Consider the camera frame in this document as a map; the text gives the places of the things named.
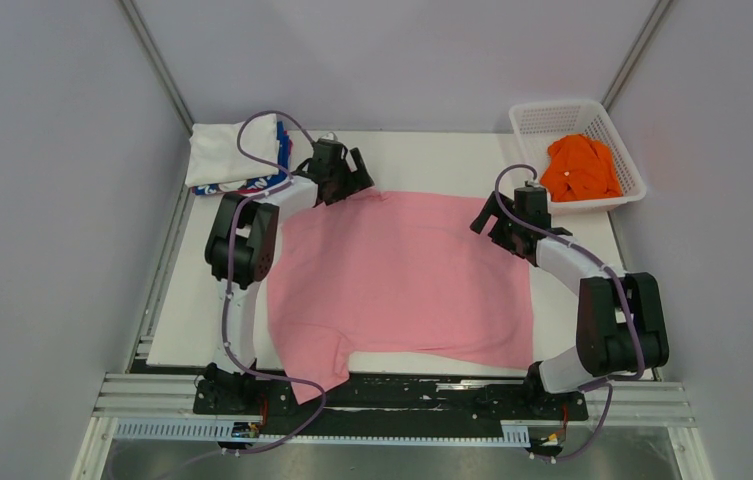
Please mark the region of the pink t-shirt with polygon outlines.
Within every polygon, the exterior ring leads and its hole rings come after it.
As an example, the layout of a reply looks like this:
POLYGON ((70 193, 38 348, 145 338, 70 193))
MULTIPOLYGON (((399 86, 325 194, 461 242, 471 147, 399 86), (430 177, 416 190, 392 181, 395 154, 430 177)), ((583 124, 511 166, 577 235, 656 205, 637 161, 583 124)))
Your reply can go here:
POLYGON ((299 403, 349 377, 356 352, 412 352, 525 369, 528 263, 472 232, 478 198, 364 192, 281 227, 268 331, 299 403))

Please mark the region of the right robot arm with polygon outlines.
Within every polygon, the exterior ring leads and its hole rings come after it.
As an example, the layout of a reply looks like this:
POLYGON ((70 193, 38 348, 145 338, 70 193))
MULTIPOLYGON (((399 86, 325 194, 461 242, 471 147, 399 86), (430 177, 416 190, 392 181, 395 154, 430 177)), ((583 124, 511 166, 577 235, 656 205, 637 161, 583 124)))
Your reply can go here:
POLYGON ((527 185, 513 197, 493 191, 470 225, 577 297, 575 344, 532 364, 523 403, 548 417, 563 394, 590 391, 608 380, 639 379, 667 364, 670 346, 657 279, 612 267, 567 229, 555 227, 544 188, 527 185))

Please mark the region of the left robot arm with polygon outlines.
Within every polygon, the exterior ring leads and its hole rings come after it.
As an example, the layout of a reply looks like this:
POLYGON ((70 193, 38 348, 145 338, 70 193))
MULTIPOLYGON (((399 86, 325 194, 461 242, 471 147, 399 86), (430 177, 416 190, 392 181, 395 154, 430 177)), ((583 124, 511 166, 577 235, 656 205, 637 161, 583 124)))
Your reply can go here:
POLYGON ((245 376, 257 355, 254 327, 259 287, 275 257, 279 224, 301 211, 329 206, 374 186, 359 149, 333 138, 312 144, 313 153, 283 181, 256 194, 225 194, 204 249, 219 285, 220 340, 211 364, 227 374, 220 400, 235 413, 250 411, 258 386, 245 376))

